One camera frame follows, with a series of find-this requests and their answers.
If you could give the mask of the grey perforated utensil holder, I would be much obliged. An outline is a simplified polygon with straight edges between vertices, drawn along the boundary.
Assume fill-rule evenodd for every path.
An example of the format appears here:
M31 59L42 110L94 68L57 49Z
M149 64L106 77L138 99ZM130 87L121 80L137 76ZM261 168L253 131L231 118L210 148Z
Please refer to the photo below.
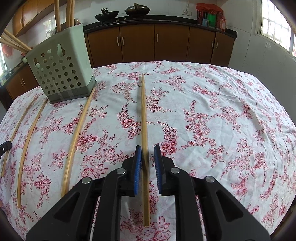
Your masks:
M82 25L44 40L26 54L26 59L51 104L87 97L95 87Z

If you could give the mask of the upper wooden wall cabinets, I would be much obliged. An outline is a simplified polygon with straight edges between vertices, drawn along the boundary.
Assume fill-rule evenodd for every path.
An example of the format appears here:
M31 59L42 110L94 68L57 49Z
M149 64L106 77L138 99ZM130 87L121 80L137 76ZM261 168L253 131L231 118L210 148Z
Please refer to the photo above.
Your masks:
M13 34L20 36L54 10L54 0L29 0L13 16Z

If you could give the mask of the dark pot with lid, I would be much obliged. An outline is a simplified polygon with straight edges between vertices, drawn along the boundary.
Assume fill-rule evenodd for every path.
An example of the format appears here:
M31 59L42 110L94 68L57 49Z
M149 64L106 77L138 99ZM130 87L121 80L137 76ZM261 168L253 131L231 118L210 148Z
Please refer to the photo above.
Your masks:
M142 18L143 16L146 16L150 10L151 9L148 6L134 3L133 6L130 6L125 10L125 13L132 18Z

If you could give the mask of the right window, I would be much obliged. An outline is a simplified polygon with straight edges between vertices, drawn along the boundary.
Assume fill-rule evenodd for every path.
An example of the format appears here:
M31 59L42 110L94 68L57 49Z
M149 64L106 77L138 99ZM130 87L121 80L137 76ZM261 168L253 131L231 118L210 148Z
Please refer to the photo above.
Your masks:
M295 33L292 25L272 1L255 1L255 33L278 44L295 58Z

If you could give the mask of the green container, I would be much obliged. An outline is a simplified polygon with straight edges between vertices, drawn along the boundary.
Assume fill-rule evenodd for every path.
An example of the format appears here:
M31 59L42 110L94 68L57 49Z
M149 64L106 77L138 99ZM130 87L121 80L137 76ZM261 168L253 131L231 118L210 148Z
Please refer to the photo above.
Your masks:
M216 28L216 14L208 13L208 27Z

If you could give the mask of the lower wooden kitchen cabinets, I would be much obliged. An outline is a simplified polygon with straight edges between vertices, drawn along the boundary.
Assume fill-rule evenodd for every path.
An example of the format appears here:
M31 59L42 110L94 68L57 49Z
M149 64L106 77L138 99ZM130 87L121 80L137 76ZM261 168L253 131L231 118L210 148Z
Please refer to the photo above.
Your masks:
M12 99L41 87L51 103L85 97L94 67L115 63L188 61L228 66L237 33L174 22L70 27L28 54L28 63L5 84Z

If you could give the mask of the red bag over condiments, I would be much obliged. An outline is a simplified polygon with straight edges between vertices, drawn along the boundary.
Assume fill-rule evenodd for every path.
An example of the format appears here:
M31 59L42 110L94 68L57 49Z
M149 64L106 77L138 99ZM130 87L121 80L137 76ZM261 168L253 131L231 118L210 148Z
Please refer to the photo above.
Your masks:
M216 4L197 3L196 4L198 18L203 18L204 13L216 15L218 13L224 14L224 11Z

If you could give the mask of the floral red white tablecloth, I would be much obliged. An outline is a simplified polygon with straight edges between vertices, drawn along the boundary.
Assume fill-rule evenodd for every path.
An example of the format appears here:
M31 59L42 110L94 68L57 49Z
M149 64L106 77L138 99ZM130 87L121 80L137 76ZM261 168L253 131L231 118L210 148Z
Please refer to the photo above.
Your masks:
M295 197L295 124L254 76L190 62L120 63L93 69L97 85L77 140L70 185L102 178L141 143L144 74L149 154L191 176L213 176L274 232ZM25 237L60 199L72 136L87 98L50 104L40 87L1 122L1 208Z

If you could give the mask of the wall power socket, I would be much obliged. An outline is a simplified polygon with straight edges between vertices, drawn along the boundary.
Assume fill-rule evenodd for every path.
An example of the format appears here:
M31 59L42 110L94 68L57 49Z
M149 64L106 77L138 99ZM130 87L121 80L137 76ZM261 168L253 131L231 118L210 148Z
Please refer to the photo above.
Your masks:
M192 16L192 12L191 11L187 11L187 10L183 10L182 15Z

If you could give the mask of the black wok with lid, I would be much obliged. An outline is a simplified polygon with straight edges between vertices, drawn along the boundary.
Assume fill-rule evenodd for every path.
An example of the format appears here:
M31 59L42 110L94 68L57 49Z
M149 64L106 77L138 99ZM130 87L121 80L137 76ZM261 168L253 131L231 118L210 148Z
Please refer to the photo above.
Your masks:
M119 11L109 11L108 8L102 8L101 14L95 16L95 19L99 22L113 22L119 14Z

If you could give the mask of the chopsticks standing in holder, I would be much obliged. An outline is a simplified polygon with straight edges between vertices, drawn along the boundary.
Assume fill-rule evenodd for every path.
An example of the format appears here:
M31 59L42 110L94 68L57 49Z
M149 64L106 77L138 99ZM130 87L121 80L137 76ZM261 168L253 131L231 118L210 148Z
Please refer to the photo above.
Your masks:
M75 1L66 2L66 28L74 26L74 11L75 11ZM60 10L59 10L59 0L54 1L54 12L56 20L57 32L61 32L61 23L60 23ZM1 35L1 44L7 45L13 49L16 49L22 53L27 54L31 51L27 44L18 39L15 35L11 34L9 31L4 29L4 33Z

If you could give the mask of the black kitchen countertop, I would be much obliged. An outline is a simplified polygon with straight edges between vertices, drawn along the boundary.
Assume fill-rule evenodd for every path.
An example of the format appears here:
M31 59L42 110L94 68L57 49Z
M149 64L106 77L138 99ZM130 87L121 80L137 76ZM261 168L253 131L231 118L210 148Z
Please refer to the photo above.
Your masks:
M96 22L83 31L92 67L161 60L227 67L237 38L234 30L215 30L196 20L157 15Z

